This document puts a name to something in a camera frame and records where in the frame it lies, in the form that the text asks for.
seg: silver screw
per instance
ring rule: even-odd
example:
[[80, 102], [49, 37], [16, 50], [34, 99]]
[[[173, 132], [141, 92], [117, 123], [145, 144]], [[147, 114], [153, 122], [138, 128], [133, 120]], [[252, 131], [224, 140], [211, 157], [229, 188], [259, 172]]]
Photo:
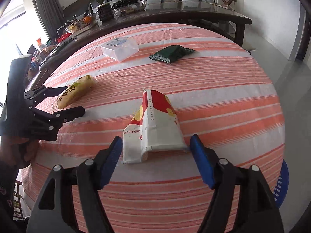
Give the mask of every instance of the silver screw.
[[255, 171], [255, 172], [258, 172], [259, 171], [259, 167], [256, 166], [256, 165], [252, 165], [252, 170]]
[[221, 165], [228, 165], [228, 160], [226, 160], [225, 158], [221, 158], [220, 160], [219, 160], [219, 163], [221, 164]]
[[94, 160], [91, 159], [91, 158], [85, 160], [85, 164], [86, 164], [87, 166], [91, 166], [91, 165], [93, 165], [93, 163], [94, 163]]
[[57, 171], [59, 171], [61, 168], [62, 168], [62, 167], [61, 167], [60, 165], [56, 165], [56, 166], [54, 166], [53, 170], [54, 170], [55, 172], [57, 172]]

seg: striped tablecloth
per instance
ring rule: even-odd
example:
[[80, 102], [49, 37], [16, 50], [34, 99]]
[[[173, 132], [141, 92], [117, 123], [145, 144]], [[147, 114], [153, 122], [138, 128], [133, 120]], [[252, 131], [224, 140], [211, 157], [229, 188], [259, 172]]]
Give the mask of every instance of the striped tablecloth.
[[[123, 62], [105, 57], [100, 48], [119, 36], [135, 39], [140, 49]], [[196, 51], [173, 64], [148, 58], [176, 44]], [[171, 23], [122, 29], [77, 51], [46, 85], [69, 85], [86, 74], [98, 80], [97, 88], [72, 105], [85, 107], [85, 115], [65, 123], [57, 141], [41, 141], [36, 163], [22, 172], [30, 207], [55, 164], [77, 166], [107, 148], [116, 135], [123, 137], [144, 89], [169, 97], [187, 144], [197, 133], [219, 157], [242, 167], [259, 165], [269, 186], [275, 186], [285, 142], [279, 99], [254, 58], [227, 38]], [[57, 111], [56, 98], [44, 100], [38, 108]], [[99, 192], [114, 231], [124, 233], [196, 232], [212, 194], [191, 154], [184, 152], [160, 153], [136, 165], [123, 165], [120, 159], [110, 184]], [[76, 186], [73, 197], [80, 229], [86, 231]], [[227, 230], [233, 226], [237, 202], [238, 189]]]

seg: blue plastic basket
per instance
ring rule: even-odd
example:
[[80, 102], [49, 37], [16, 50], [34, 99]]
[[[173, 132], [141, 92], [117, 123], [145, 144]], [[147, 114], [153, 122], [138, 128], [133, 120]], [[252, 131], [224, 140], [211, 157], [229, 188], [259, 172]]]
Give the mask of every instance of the blue plastic basket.
[[290, 176], [288, 172], [288, 167], [285, 160], [283, 160], [279, 179], [277, 180], [277, 184], [273, 190], [274, 200], [278, 208], [280, 208], [280, 206], [282, 205], [287, 194], [289, 180]]

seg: green snack package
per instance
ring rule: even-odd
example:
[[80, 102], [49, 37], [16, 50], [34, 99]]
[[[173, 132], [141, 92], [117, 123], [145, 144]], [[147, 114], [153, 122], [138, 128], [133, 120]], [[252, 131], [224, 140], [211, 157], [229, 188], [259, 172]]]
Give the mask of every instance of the green snack package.
[[194, 51], [195, 50], [193, 49], [185, 48], [180, 45], [168, 46], [160, 51], [157, 51], [155, 54], [149, 55], [149, 58], [166, 63], [173, 63], [185, 55], [193, 53]]

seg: flower pot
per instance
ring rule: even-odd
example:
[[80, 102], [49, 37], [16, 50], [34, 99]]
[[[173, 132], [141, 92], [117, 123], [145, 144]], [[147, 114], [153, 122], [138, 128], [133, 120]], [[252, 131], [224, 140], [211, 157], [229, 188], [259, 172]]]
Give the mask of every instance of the flower pot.
[[111, 20], [114, 16], [111, 10], [111, 5], [109, 3], [99, 5], [96, 9], [97, 9], [99, 19], [102, 22]]

